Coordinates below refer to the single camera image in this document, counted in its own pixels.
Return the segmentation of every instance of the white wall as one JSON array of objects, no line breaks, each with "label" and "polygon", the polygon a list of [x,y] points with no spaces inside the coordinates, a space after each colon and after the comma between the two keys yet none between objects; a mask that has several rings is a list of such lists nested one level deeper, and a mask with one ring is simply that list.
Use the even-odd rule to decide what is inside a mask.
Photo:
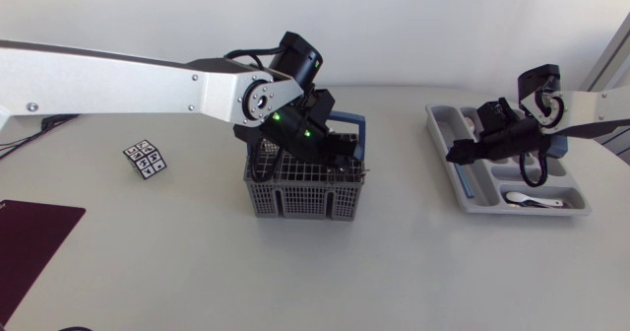
[{"label": "white wall", "polygon": [[514,96],[552,62],[577,89],[630,0],[0,0],[0,38],[186,62],[302,34],[330,85]]}]

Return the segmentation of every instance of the gray cutlery tray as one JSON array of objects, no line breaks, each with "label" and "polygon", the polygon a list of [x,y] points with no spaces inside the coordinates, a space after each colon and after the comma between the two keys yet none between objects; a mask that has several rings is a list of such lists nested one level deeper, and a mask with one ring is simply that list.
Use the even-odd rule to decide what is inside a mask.
[{"label": "gray cutlery tray", "polygon": [[[536,188],[527,186],[523,181],[518,157],[497,162],[477,160],[470,165],[461,165],[461,172],[474,195],[474,197],[469,197],[456,166],[446,161],[446,154],[448,148],[453,146],[454,140],[475,139],[478,141],[478,132],[482,126],[476,114],[476,108],[430,104],[426,107],[426,112],[428,114],[427,127],[455,189],[460,207],[465,212],[568,217],[584,216],[592,211],[571,173],[567,171],[561,160],[552,158],[547,159],[547,182]],[[466,117],[474,122],[474,131],[468,128]],[[536,159],[532,157],[526,159],[526,171],[531,177],[537,177],[540,169]],[[509,191],[539,198],[559,198],[565,205],[563,208],[515,207],[505,201],[504,196]]]}]

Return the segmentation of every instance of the basket handle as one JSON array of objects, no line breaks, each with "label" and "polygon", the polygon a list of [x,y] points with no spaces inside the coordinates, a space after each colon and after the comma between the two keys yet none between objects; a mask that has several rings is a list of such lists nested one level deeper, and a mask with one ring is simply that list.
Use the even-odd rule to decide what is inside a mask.
[{"label": "basket handle", "polygon": [[361,161],[365,160],[365,116],[333,110],[328,117],[335,120],[358,125],[358,146],[354,151],[354,156]]}]

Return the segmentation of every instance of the gray plastic basket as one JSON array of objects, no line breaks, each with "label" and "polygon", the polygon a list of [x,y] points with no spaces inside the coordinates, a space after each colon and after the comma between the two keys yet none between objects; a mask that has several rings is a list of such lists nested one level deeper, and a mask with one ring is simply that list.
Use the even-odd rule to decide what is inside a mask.
[{"label": "gray plastic basket", "polygon": [[[356,134],[343,134],[357,141]],[[256,170],[261,175],[272,168],[278,146],[264,141],[258,153]],[[254,182],[249,157],[244,179],[257,217],[325,219],[352,221],[364,182],[363,161],[352,160],[346,169],[306,164],[283,152],[269,181]]]}]

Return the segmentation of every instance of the white spoon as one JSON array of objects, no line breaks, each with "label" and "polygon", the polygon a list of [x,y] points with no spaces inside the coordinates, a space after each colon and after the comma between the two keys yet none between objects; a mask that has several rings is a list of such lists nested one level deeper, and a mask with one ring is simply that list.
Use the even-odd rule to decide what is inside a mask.
[{"label": "white spoon", "polygon": [[527,194],[523,194],[521,192],[507,192],[505,194],[505,198],[510,202],[524,204],[527,201],[532,201],[547,207],[554,208],[562,208],[564,203],[560,199],[545,199],[545,198],[536,198],[530,197]]}]

